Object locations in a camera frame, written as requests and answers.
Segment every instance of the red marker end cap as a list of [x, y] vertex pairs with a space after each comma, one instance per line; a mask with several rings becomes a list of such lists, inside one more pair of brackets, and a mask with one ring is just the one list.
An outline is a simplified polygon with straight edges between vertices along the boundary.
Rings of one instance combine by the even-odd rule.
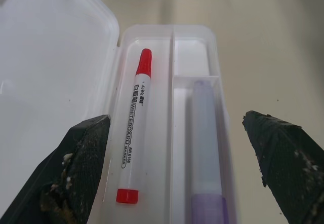
[[151, 63], [152, 63], [152, 52], [148, 48], [145, 48], [142, 50], [136, 75], [143, 73], [151, 77]]
[[125, 204], [136, 204], [138, 201], [138, 190], [118, 189], [116, 201]]

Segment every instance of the white marker barrel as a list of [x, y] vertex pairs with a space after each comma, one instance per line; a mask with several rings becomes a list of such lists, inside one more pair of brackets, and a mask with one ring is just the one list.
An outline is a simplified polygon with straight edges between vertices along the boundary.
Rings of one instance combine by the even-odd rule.
[[140, 187], [152, 53], [144, 49], [135, 76], [116, 201], [136, 204]]

